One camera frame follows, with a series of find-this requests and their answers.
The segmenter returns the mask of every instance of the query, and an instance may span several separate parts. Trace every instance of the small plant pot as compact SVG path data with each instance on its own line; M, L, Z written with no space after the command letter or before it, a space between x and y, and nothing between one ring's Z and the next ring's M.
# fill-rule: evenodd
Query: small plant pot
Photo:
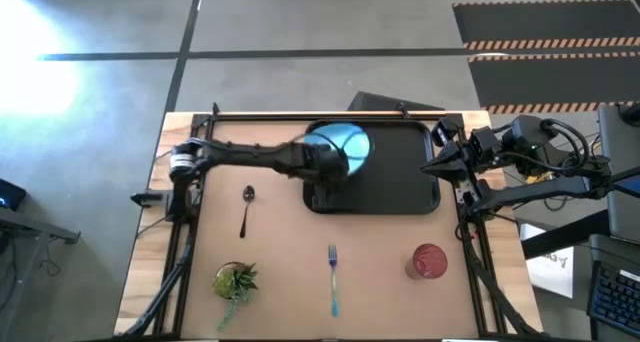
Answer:
M213 287L215 294L226 300L231 300L231 286L229 284L229 279L231 278L233 271L244 268L245 266L246 265L241 262L227 262L218 268L216 276L211 282L211 286Z

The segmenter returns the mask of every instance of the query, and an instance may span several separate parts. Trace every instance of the wooden tabletop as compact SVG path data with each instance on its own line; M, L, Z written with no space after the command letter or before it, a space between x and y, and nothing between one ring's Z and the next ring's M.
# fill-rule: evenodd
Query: wooden tabletop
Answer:
M487 112L462 111L459 113L462 113L464 116L467 134L474 128L490 125ZM395 114L395 112L370 112L370 114L385 115ZM420 115L428 115L429 112L413 112L412 114L419 117ZM156 153L157 156L162 155L170 150L172 146L182 143L189 137L193 115L194 113L167 114ZM489 171L483 174L482 178L487 179L493 188L502 188L505 186L505 180L501 170ZM149 188L162 190L170 189L171 187L168 178L168 158L159 158L154 164ZM501 210L501 214L512 216L511 210L506 208ZM142 215L140 228L144 228L162 216L163 210L159 207L145 210ZM115 332L123 332L130 327L158 291L162 279L170 231L171 224L162 222L156 227L146 231L144 235L137 240ZM500 288L525 320L532 327L542 330L516 226L511 222L496 218L487 223L487 234ZM172 306L174 302L175 291L170 299L170 306ZM483 303L489 320L490 330L492 330L491 303L484 290ZM169 327L173 319L172 310L173 308L169 308L166 319Z

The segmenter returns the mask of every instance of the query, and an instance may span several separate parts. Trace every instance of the concrete floor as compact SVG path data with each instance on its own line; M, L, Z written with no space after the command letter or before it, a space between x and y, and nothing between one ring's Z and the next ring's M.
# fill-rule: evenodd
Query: concrete floor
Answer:
M202 0L193 51L461 47L451 3L501 0ZM167 61L34 62L39 53L175 52L191 0L0 0L0 178L23 211L82 231L52 245L63 272L34 279L11 340L111 335L175 67ZM341 110L359 90L478 109L463 57L189 61L176 110ZM500 124L513 116L494 116ZM561 115L585 134L595 114ZM541 203L519 217L562 225L604 202ZM582 312L541 294L548 332L588 336Z

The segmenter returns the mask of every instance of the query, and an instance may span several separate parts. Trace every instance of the white paper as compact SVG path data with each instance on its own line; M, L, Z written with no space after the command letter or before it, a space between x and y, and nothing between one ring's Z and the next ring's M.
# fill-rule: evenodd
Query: white paper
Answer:
M544 232L538 227L522 224L520 239L526 240ZM539 288L573 297L573 247L561 249L527 261L531 283Z

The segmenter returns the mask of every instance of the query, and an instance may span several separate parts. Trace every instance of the green plant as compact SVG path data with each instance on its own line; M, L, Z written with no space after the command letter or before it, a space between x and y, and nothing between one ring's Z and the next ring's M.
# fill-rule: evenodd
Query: green plant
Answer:
M252 289L258 289L254 279L258 271L254 271L256 264L246 265L244 263L232 262L228 263L218 270L216 278L213 281L213 288L216 294L222 298L229 300L229 306L224 313L222 321L218 324L218 331L224 329L240 302L248 302Z

